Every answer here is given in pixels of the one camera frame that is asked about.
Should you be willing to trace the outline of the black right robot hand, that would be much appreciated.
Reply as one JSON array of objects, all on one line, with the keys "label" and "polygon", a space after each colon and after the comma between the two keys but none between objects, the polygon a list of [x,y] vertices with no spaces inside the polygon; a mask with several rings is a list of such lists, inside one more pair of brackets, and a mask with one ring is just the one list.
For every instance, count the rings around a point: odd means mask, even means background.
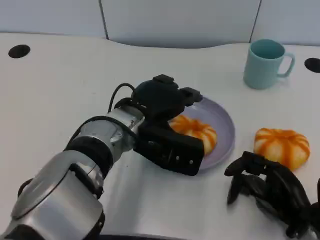
[{"label": "black right robot hand", "polygon": [[310,202],[302,183],[288,167],[244,151],[224,175],[232,178],[227,205],[240,194],[252,196],[260,210],[286,224],[285,235],[289,239],[306,234],[320,238],[320,203]]}]

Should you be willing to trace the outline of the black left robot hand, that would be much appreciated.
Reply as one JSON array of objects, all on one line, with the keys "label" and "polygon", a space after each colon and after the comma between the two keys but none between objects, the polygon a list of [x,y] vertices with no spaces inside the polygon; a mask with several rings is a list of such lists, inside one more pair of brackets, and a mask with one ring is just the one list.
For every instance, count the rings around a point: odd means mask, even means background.
[{"label": "black left robot hand", "polygon": [[185,107],[200,102],[203,96],[191,87],[179,88],[173,77],[160,74],[139,84],[131,98],[144,107],[148,121],[169,121],[181,114]]}]

